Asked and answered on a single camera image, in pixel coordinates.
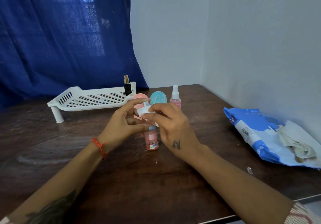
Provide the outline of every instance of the wooden table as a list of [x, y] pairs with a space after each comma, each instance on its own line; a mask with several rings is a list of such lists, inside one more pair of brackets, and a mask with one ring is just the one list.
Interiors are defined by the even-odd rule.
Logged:
[[[172, 88], [163, 91], [168, 100]], [[199, 141], [221, 157], [296, 200], [321, 194], [320, 171], [261, 160], [223, 113], [229, 104], [201, 85], [179, 87], [182, 111]], [[97, 136], [115, 109], [62, 112], [57, 124], [46, 103], [28, 101], [0, 114], [0, 218], [12, 212]], [[201, 223], [237, 217], [189, 165], [160, 143], [147, 151], [131, 138], [92, 174], [66, 223]]]

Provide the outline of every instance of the person's right arm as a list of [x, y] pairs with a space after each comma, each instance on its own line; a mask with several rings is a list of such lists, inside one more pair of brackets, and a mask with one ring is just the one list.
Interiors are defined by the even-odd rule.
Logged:
[[162, 142], [195, 168], [247, 224], [283, 224], [293, 201], [202, 145], [174, 104], [154, 104], [142, 117], [158, 123]]

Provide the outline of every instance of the hand tattoo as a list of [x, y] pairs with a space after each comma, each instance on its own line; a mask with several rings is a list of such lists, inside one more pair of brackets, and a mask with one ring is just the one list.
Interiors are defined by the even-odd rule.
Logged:
[[60, 224], [62, 223], [64, 214], [72, 205], [76, 197], [76, 190], [70, 194], [63, 196], [46, 205], [38, 213], [30, 213], [27, 215], [30, 219], [25, 224]]
[[178, 141], [178, 142], [176, 142], [176, 140], [174, 140], [174, 142], [173, 142], [173, 148], [174, 149], [178, 149], [178, 150], [180, 150], [180, 149], [182, 149], [182, 147], [180, 146], [180, 140]]

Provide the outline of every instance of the rack leg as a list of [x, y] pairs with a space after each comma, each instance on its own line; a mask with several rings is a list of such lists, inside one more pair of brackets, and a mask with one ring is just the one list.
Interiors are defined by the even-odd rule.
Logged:
[[51, 110], [52, 110], [52, 113], [54, 114], [54, 117], [56, 119], [56, 122], [59, 124], [59, 123], [62, 123], [64, 121], [61, 113], [60, 113], [60, 110], [58, 107], [56, 106], [51, 106]]

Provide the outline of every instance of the blue curtain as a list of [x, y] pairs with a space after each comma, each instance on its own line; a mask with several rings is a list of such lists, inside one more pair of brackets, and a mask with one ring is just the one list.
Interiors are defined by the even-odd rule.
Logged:
[[0, 0], [0, 108], [71, 86], [148, 88], [133, 51], [130, 0]]

